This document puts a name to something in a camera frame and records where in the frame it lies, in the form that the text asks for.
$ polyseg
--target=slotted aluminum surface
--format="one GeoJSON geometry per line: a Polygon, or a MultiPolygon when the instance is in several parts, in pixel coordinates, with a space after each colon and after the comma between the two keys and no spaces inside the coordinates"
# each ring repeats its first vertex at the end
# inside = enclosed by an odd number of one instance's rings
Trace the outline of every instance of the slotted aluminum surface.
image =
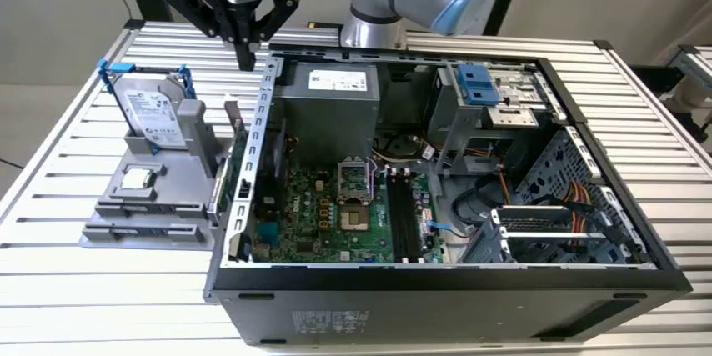
{"type": "MultiPolygon", "coordinates": [[[[285,29],[273,42],[336,45],[333,30],[285,29]]],[[[695,292],[585,343],[321,347],[301,353],[712,353],[712,173],[709,160],[613,52],[589,41],[441,38],[411,33],[419,52],[549,58],[595,135],[693,284],[695,292]]],[[[109,60],[193,71],[207,119],[227,133],[223,100],[245,121],[259,73],[189,25],[124,31],[109,60]]],[[[84,220],[125,150],[125,124],[91,75],[77,99],[0,202],[0,354],[265,354],[247,348],[225,312],[204,304],[205,252],[81,249],[84,220]]]]}

